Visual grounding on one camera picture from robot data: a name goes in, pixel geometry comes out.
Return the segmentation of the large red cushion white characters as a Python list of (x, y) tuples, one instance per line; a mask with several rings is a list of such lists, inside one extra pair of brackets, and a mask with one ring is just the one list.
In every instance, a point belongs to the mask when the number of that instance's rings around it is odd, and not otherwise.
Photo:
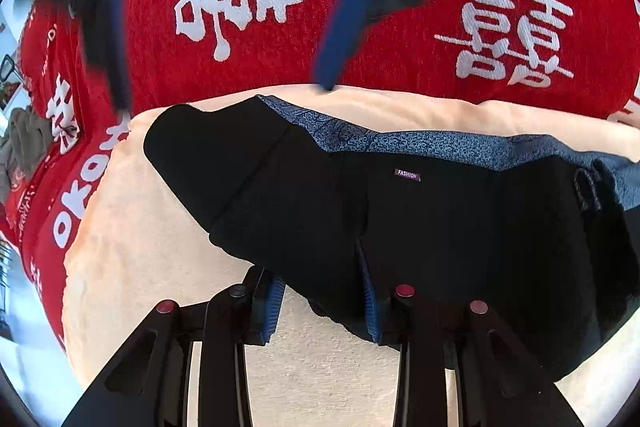
[[(124, 0), (134, 110), (309, 82), (335, 1)], [(35, 111), (53, 127), (48, 158), (17, 182), (6, 210), (61, 334), (63, 261), (99, 186), (80, 166), (110, 158), (117, 118), (67, 12), (43, 1), (3, 9), (1, 51), (15, 55)], [(639, 0), (427, 0), (372, 25), (343, 81), (638, 124)]]

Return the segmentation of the black pants with blue waistband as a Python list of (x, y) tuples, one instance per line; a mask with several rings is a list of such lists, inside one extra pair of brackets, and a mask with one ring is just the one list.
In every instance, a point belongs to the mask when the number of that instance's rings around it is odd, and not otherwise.
[(143, 150), (235, 258), (363, 339), (385, 272), (495, 308), (553, 378), (639, 306), (639, 166), (549, 135), (381, 133), (274, 96), (165, 110)]

